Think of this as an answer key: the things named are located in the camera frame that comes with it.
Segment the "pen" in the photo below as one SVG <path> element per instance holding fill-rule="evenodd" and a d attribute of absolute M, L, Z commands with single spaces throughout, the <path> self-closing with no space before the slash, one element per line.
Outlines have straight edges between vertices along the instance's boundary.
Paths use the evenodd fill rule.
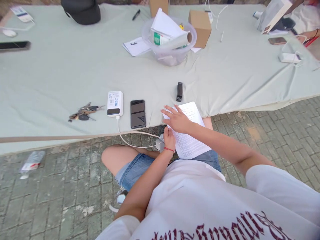
<path fill-rule="evenodd" d="M 133 16 L 132 20 L 134 21 L 136 17 L 140 14 L 140 9 L 136 12 L 136 14 Z"/>

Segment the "keys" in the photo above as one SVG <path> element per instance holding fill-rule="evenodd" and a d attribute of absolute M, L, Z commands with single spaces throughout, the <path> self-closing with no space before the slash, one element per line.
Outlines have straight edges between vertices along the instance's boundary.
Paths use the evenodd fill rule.
<path fill-rule="evenodd" d="M 91 111 L 99 111 L 99 110 L 104 110 L 102 107 L 104 107 L 105 105 L 103 106 L 89 106 L 88 108 L 91 110 Z"/>
<path fill-rule="evenodd" d="M 87 120 L 93 120 L 96 121 L 95 119 L 89 117 L 89 114 L 95 113 L 96 111 L 99 110 L 104 110 L 102 107 L 103 106 L 91 106 L 91 102 L 87 103 L 85 106 L 81 107 L 78 109 L 78 112 L 75 114 L 72 114 L 69 116 L 68 122 L 72 122 L 72 120 L 81 120 L 81 121 L 87 121 Z"/>
<path fill-rule="evenodd" d="M 92 120 L 92 121 L 96 121 L 95 119 L 89 117 L 86 114 L 72 114 L 71 116 L 69 116 L 69 120 L 68 122 L 72 122 L 72 120 L 81 120 L 81 121 L 87 121 L 87 120 Z"/>
<path fill-rule="evenodd" d="M 81 120 L 81 121 L 87 121 L 87 120 L 93 120 L 93 121 L 96 121 L 95 119 L 93 119 L 93 118 L 91 118 L 91 117 L 89 117 L 88 115 L 85 115 L 85 114 L 80 114 L 79 116 L 78 116 L 78 118 L 79 118 L 79 120 Z"/>

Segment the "white power bank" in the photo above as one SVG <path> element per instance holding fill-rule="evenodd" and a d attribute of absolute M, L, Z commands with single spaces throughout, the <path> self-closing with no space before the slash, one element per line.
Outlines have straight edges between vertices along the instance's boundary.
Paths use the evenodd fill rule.
<path fill-rule="evenodd" d="M 22 7 L 12 7 L 11 11 L 24 23 L 30 22 L 33 18 Z"/>
<path fill-rule="evenodd" d="M 108 92 L 107 115 L 109 117 L 123 115 L 123 93 L 121 91 Z"/>
<path fill-rule="evenodd" d="M 279 55 L 280 62 L 285 63 L 298 63 L 301 62 L 301 58 L 298 54 L 295 53 L 281 53 Z"/>

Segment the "cardboard box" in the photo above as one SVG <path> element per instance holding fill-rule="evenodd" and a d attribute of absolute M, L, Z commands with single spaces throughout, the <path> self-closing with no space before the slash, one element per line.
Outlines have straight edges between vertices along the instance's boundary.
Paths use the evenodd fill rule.
<path fill-rule="evenodd" d="M 197 32 L 197 42 L 194 47 L 205 48 L 211 34 L 211 24 L 208 13 L 190 10 L 189 23 Z"/>
<path fill-rule="evenodd" d="M 271 0 L 256 23 L 258 30 L 262 34 L 268 34 L 291 6 L 289 0 Z"/>
<path fill-rule="evenodd" d="M 168 15 L 168 0 L 149 0 L 151 17 L 157 15 L 158 9 L 162 8 L 162 11 Z"/>

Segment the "computer mouse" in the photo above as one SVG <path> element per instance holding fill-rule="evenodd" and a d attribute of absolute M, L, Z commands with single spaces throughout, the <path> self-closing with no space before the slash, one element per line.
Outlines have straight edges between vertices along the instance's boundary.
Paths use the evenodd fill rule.
<path fill-rule="evenodd" d="M 15 31 L 12 31 L 10 29 L 3 29 L 2 30 L 3 34 L 8 36 L 8 37 L 15 37 L 17 33 Z"/>

